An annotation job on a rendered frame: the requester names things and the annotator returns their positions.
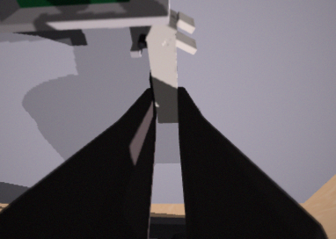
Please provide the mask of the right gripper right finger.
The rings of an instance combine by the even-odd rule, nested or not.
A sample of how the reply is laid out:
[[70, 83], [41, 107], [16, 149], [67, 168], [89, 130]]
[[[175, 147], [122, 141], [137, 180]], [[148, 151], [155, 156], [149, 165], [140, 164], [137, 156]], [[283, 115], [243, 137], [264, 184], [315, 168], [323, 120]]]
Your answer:
[[178, 118], [187, 239], [328, 239], [321, 223], [203, 117], [184, 87]]

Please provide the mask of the grey flat mat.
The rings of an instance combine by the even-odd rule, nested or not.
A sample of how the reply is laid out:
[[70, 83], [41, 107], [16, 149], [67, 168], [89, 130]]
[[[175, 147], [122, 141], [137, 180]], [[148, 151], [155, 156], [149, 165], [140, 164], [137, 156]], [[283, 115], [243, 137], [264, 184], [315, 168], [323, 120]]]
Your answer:
[[[336, 174], [336, 0], [170, 0], [178, 87], [296, 202]], [[150, 88], [129, 26], [0, 33], [0, 203], [11, 203]], [[151, 204], [184, 204], [179, 123], [158, 123]]]

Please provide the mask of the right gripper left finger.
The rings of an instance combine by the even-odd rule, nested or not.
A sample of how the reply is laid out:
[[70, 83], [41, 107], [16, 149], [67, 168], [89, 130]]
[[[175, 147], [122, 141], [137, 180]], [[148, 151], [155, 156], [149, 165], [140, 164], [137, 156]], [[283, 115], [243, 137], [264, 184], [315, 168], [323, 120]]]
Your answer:
[[0, 239], [149, 239], [156, 138], [148, 88], [107, 130], [0, 211]]

